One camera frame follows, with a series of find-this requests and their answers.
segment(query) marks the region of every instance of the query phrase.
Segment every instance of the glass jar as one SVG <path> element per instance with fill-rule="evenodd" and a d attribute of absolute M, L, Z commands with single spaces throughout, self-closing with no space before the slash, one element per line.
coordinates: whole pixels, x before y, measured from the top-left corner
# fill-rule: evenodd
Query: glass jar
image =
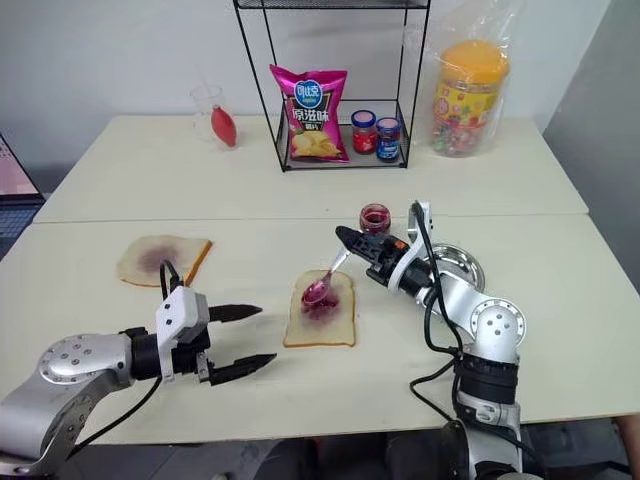
<path fill-rule="evenodd" d="M 391 212 L 380 203 L 365 205 L 360 211 L 360 230 L 364 233 L 389 233 Z"/>
<path fill-rule="evenodd" d="M 433 102 L 433 149 L 471 155 L 483 140 L 509 61 L 489 42 L 467 40 L 445 50 Z"/>
<path fill-rule="evenodd" d="M 400 122 L 393 117 L 378 120 L 376 155 L 383 162 L 393 163 L 400 155 Z"/>
<path fill-rule="evenodd" d="M 196 136 L 204 141 L 213 141 L 222 150 L 235 148 L 238 133 L 222 88 L 202 85 L 191 90 L 191 98 L 198 108 L 193 119 Z"/>
<path fill-rule="evenodd" d="M 376 116 L 370 110 L 358 110 L 351 115 L 353 125 L 353 149 L 362 154 L 369 155 L 376 151 Z"/>

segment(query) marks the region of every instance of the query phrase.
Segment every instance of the pink chip bag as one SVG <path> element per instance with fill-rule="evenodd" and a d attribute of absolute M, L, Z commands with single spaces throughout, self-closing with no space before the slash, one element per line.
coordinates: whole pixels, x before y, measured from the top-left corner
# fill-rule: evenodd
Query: pink chip bag
<path fill-rule="evenodd" d="M 317 70 L 297 75 L 275 65 L 269 68 L 285 96 L 291 158 L 348 162 L 338 125 L 347 72 Z"/>

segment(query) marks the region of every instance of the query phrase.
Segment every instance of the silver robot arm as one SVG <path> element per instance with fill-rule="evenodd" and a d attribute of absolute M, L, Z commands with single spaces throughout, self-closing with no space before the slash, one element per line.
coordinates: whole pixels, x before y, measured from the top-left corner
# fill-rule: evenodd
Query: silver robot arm
<path fill-rule="evenodd" d="M 428 203 L 420 203 L 420 207 L 423 226 L 430 232 L 431 209 Z M 336 234 L 348 250 L 371 264 L 366 272 L 370 278 L 392 293 L 403 291 L 426 306 L 429 295 L 435 293 L 434 269 L 412 209 L 412 244 L 347 227 L 337 227 Z M 512 302 L 485 295 L 449 272 L 440 272 L 439 278 L 449 320 L 469 338 L 455 360 L 453 400 L 458 420 L 449 422 L 441 432 L 445 452 L 441 478 L 497 478 L 496 471 L 520 474 L 522 451 L 509 440 L 520 441 L 515 390 L 517 346 L 526 333 L 525 317 Z M 440 314 L 438 303 L 432 305 Z"/>
<path fill-rule="evenodd" d="M 0 403 L 0 474 L 57 471 L 96 404 L 133 382 L 127 335 L 74 335 L 52 345 Z"/>
<path fill-rule="evenodd" d="M 210 321 L 241 320 L 260 311 L 252 305 L 208 307 L 204 295 L 176 281 L 156 311 L 156 334 L 139 327 L 56 342 L 29 379 L 0 402 L 0 475 L 55 473 L 77 451 L 76 439 L 98 402 L 135 380 L 167 383 L 177 373 L 196 373 L 200 382 L 218 385 L 263 367 L 276 355 L 215 368 L 205 353 Z"/>

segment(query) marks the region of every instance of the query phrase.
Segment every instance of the jar label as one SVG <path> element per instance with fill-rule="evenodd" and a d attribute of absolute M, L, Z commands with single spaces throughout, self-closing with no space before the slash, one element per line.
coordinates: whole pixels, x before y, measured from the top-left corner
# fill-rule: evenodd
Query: jar label
<path fill-rule="evenodd" d="M 453 126 L 482 127 L 496 103 L 496 92 L 469 93 L 438 83 L 433 102 L 435 116 Z"/>
<path fill-rule="evenodd" d="M 371 133 L 354 133 L 353 149 L 356 152 L 373 152 L 376 149 L 376 139 L 378 134 Z"/>
<path fill-rule="evenodd" d="M 396 158 L 400 153 L 400 142 L 398 140 L 383 140 L 378 138 L 378 148 L 376 154 L 380 158 Z"/>

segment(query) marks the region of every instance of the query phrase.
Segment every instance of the candy jar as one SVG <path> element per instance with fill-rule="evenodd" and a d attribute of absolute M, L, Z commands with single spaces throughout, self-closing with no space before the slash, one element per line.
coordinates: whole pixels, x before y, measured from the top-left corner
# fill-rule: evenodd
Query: candy jar
<path fill-rule="evenodd" d="M 483 40 L 454 45 L 440 60 L 433 102 L 433 149 L 450 157 L 471 155 L 491 120 L 509 61 L 498 47 Z"/>

